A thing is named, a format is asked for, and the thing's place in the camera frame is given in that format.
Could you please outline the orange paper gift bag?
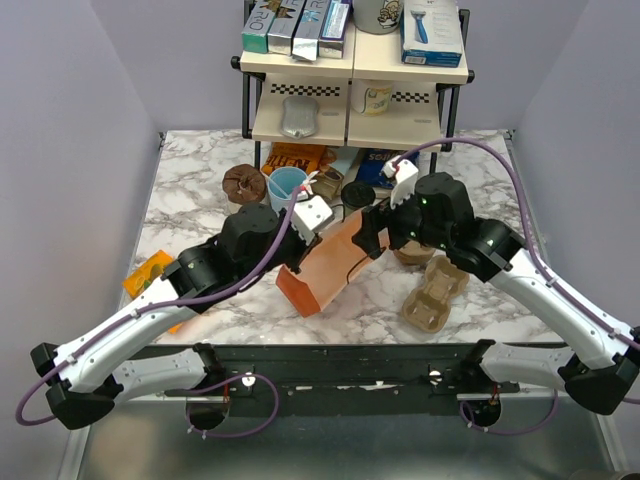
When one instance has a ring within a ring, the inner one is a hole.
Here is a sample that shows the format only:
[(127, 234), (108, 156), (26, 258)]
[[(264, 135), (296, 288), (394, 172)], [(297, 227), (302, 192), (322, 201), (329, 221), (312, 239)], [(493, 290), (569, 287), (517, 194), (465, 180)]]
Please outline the orange paper gift bag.
[(276, 286), (304, 318), (323, 311), (360, 271), (373, 262), (352, 242), (360, 230), (361, 211), (322, 233), (322, 241), (306, 256), (300, 273), (282, 266)]

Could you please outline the black plastic cup lid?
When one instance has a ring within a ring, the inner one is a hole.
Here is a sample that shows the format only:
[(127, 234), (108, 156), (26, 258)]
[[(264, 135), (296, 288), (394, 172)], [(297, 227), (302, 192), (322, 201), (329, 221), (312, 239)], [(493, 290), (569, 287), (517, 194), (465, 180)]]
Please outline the black plastic cup lid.
[(352, 181), (342, 187), (340, 198), (346, 208), (358, 210), (373, 205), (376, 192), (364, 182)]

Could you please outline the single brown cup carrier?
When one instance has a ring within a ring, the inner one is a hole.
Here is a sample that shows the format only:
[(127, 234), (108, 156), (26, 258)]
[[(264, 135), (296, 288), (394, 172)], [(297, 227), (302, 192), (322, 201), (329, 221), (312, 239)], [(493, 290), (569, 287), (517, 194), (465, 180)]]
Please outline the single brown cup carrier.
[(401, 316), (412, 326), (429, 334), (441, 331), (451, 313), (453, 300), (469, 282), (469, 275), (443, 255), (435, 256), (424, 272), (424, 281), (405, 299)]

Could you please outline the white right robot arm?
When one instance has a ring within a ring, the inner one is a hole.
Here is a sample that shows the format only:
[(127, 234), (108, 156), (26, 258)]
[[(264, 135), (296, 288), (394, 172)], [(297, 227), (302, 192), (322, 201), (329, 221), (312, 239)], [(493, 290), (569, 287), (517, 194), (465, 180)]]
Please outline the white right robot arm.
[(362, 211), (352, 241), (370, 258), (409, 241), (438, 248), (458, 269), (502, 290), (525, 306), (564, 341), (534, 348), (481, 341), (460, 379), (480, 392), (504, 382), (545, 386), (567, 393), (587, 410), (610, 415), (639, 375), (639, 353), (630, 343), (638, 331), (599, 311), (546, 266), (537, 266), (524, 239), (500, 220), (477, 217), (465, 185), (447, 173), (416, 175), (395, 186), (389, 199)]

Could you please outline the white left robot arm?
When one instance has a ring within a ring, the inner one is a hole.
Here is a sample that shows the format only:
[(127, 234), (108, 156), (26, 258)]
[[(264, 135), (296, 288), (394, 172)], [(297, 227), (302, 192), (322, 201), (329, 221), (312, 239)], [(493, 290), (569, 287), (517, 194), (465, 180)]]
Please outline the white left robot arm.
[(139, 297), (93, 330), (59, 346), (36, 346), (31, 359), (48, 387), (50, 417), (75, 430), (139, 396), (214, 393), (226, 371), (212, 347), (158, 353), (151, 342), (266, 272), (280, 265), (297, 269), (332, 216), (318, 196), (280, 212), (261, 203), (245, 205), (226, 218), (219, 234), (180, 253)]

